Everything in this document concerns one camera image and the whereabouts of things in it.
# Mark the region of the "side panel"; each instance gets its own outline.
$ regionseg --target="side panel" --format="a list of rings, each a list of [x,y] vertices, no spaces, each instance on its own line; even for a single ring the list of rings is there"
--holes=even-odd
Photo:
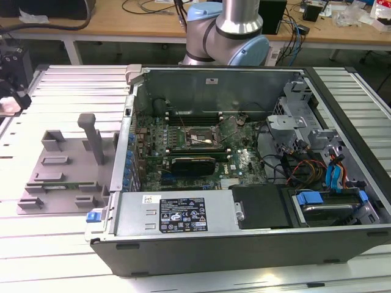
[[[389,230],[379,229],[168,241],[95,239],[91,247],[114,274],[130,277],[346,262],[390,238]]]

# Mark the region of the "wooden table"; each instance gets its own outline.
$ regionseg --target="wooden table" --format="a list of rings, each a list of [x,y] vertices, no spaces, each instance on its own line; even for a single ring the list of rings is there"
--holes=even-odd
[[[67,32],[49,29],[29,29],[13,33],[16,38],[61,40],[64,42],[73,65],[82,64],[76,41],[102,42],[146,42],[146,43],[186,43],[186,34],[179,25],[175,9],[174,15],[134,15],[122,10],[123,0],[97,0],[90,24],[82,31]],[[288,1],[288,10],[298,0]],[[161,9],[166,4],[150,3],[149,9]],[[130,1],[126,8],[141,12],[136,1]],[[328,49],[370,49],[391,50],[391,34],[380,33],[375,28],[362,24],[361,27],[336,27],[331,18],[318,18],[316,23],[303,21],[301,13],[290,10],[298,24],[310,28],[304,43],[307,48]],[[2,26],[20,23],[16,18],[0,18]],[[53,20],[53,23],[67,26],[81,24],[82,21]],[[276,64],[278,53],[291,37],[287,24],[281,25],[277,35],[268,35],[270,51],[266,64]]]

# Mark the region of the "power supply label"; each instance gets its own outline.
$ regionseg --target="power supply label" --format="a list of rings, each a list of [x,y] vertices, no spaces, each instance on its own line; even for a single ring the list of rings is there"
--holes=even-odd
[[[162,233],[208,231],[203,198],[160,200],[159,230]]]

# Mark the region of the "computer case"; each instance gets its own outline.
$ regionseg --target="computer case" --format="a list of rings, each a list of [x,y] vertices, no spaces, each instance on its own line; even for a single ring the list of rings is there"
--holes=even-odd
[[[261,0],[259,15],[263,19],[262,34],[277,35],[287,0]]]

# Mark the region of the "aluminum extrusion table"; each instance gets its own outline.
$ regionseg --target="aluminum extrusion table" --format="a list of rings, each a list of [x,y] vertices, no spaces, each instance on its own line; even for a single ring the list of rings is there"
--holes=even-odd
[[[16,203],[46,129],[60,129],[66,138],[83,137],[78,116],[93,112],[103,137],[119,131],[128,90],[125,68],[51,66],[38,72],[31,107],[0,126],[0,292],[391,291],[391,244],[347,264],[122,279],[85,241],[85,215],[17,215]],[[357,74],[343,68],[316,70],[391,174],[389,109],[379,108],[384,103]],[[309,283],[325,286],[309,288]]]

